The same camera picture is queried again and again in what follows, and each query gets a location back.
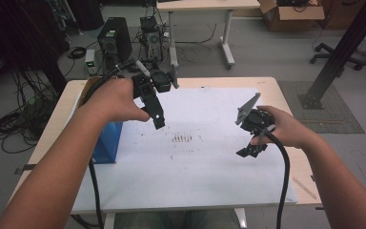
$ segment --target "wrist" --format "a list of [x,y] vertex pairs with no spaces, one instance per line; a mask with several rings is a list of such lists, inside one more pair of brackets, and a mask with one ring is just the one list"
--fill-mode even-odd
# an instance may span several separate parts
[[321,149],[324,144],[326,144],[326,141],[320,135],[311,131],[310,135],[305,135],[300,149],[309,157],[318,149]]
[[83,120],[88,120],[94,125],[103,128],[106,124],[111,122],[111,119],[106,117],[105,114],[100,112],[100,109],[95,109],[91,106],[84,105],[75,111],[74,116],[78,116]]

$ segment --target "person's right hand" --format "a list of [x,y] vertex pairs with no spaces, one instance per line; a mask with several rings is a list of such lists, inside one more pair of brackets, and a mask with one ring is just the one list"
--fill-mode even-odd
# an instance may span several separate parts
[[[303,148],[317,136],[315,132],[308,129],[293,116],[284,111],[272,106],[257,106],[257,109],[272,115],[275,123],[275,129],[272,131],[272,134],[275,135],[284,146]],[[253,138],[251,143],[256,145],[258,139],[258,136]],[[268,137],[263,137],[260,143],[267,144],[273,142]]]

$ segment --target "hand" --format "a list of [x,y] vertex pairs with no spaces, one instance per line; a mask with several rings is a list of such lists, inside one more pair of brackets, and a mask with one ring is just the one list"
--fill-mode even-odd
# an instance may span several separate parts
[[[272,115],[275,123],[275,129],[272,132],[278,140],[285,146],[303,148],[310,141],[314,140],[317,134],[290,114],[271,106],[257,106],[257,109],[265,111]],[[256,145],[259,137],[252,139],[251,143]],[[261,144],[273,143],[268,137],[263,137]]]
[[110,79],[93,93],[82,106],[96,118],[106,122],[139,120],[148,121],[150,116],[133,102],[133,83],[130,79]]

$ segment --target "forearm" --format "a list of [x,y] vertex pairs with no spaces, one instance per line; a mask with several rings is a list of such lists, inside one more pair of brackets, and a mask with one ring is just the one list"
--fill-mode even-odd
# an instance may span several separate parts
[[63,227],[105,124],[78,110],[11,200],[0,228]]
[[366,228],[366,189],[320,136],[302,149],[332,228]]

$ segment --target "person's left hand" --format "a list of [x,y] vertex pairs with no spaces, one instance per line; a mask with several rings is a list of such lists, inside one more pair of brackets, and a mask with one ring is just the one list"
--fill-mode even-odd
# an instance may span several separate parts
[[103,118],[107,122],[150,119],[133,102],[133,83],[128,78],[110,79],[82,107],[85,106],[96,118]]

